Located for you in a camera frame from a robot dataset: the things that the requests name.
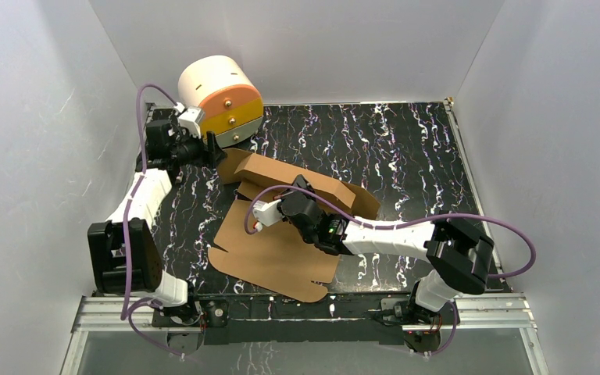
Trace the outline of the brown cardboard box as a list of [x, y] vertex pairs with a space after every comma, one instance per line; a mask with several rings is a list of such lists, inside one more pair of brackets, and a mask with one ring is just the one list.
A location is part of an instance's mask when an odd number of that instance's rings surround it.
[[291, 184], [302, 175], [321, 197], [349, 214], [373, 220], [379, 201], [365, 188], [342, 182], [299, 166], [238, 148], [226, 150], [218, 166], [223, 184], [238, 183], [238, 193], [209, 249], [217, 270], [300, 302], [317, 302], [327, 295], [336, 273], [337, 255], [306, 244], [289, 223], [275, 223], [257, 234], [247, 234], [255, 219], [247, 213], [251, 200], [264, 188]]

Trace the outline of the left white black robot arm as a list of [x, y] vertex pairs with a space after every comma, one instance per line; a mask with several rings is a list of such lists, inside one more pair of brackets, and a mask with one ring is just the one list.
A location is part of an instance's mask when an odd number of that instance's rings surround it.
[[202, 304], [187, 281], [164, 270], [152, 227], [172, 186], [183, 180], [182, 166], [217, 168], [227, 154], [214, 132], [195, 137], [170, 120], [154, 120], [142, 133], [144, 148], [128, 192], [106, 220], [87, 229], [95, 285], [100, 293], [124, 298], [125, 317], [134, 311], [130, 298], [149, 298], [174, 323], [194, 325]]

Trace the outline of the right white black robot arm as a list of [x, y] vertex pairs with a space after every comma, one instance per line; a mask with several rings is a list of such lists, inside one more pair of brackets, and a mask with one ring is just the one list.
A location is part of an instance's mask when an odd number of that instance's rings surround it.
[[310, 183], [299, 175], [275, 198], [281, 220], [302, 240], [328, 255], [387, 254], [418, 259], [433, 269], [419, 279], [407, 302], [383, 302], [374, 319], [384, 325], [431, 324], [446, 302], [487, 288], [494, 247], [484, 231], [462, 218], [413, 226], [326, 212]]

